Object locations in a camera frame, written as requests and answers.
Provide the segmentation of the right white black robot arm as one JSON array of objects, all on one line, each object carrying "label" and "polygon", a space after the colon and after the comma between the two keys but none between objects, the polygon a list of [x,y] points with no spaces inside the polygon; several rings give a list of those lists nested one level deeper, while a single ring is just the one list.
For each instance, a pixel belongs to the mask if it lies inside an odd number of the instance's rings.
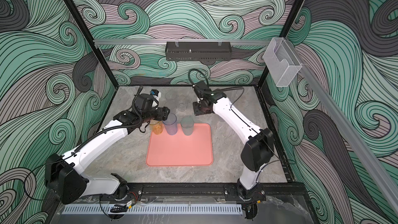
[{"label": "right white black robot arm", "polygon": [[273,132],[268,127],[261,128],[246,118],[224,94],[197,98],[192,106],[196,116],[216,114],[221,117],[244,144],[240,154],[244,168],[237,181],[237,190],[241,198],[251,198],[262,170],[274,156]]}]

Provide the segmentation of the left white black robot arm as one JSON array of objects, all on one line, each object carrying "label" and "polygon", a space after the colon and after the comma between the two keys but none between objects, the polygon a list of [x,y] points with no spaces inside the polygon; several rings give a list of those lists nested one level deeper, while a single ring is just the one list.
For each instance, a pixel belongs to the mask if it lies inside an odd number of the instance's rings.
[{"label": "left white black robot arm", "polygon": [[64,205],[84,196],[107,195],[123,201],[128,194],[127,181],[113,173],[107,177],[93,177],[86,168],[120,139],[151,120],[167,120],[170,109],[159,107],[143,113],[122,111],[91,140],[81,143],[63,155],[52,154],[46,160],[45,186],[53,191]]}]

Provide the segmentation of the yellow plastic cup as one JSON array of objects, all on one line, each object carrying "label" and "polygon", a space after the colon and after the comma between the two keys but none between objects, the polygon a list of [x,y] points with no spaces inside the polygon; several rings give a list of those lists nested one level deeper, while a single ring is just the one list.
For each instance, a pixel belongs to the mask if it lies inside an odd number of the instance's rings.
[{"label": "yellow plastic cup", "polygon": [[159,135],[163,132],[163,123],[159,120],[151,120],[149,122],[153,134]]}]

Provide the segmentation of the green plastic cup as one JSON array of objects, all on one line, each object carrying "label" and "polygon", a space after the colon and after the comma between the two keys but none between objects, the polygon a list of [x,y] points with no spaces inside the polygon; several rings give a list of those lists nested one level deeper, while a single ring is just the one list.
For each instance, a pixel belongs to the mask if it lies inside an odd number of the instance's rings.
[{"label": "green plastic cup", "polygon": [[181,119],[180,125],[181,125],[184,135],[190,136],[193,133],[194,120],[193,120],[192,116],[183,117]]}]

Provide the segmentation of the blue plastic cup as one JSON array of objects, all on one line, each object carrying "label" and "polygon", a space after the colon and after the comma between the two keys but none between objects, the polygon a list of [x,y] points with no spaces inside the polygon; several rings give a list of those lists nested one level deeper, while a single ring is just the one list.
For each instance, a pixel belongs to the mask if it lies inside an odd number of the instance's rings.
[{"label": "blue plastic cup", "polygon": [[175,135],[178,131],[177,127],[177,117],[175,114],[170,113],[167,117],[167,120],[163,121],[165,129],[169,135]]}]

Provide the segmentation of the pink tray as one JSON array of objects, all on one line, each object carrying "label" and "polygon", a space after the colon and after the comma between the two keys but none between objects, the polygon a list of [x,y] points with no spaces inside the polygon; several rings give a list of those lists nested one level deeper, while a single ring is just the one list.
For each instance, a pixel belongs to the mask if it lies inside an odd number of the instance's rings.
[{"label": "pink tray", "polygon": [[211,127],[207,123],[194,124],[189,136],[178,124],[175,135],[166,131],[151,134],[146,165],[150,167],[194,167],[210,166],[214,158],[212,152]]}]

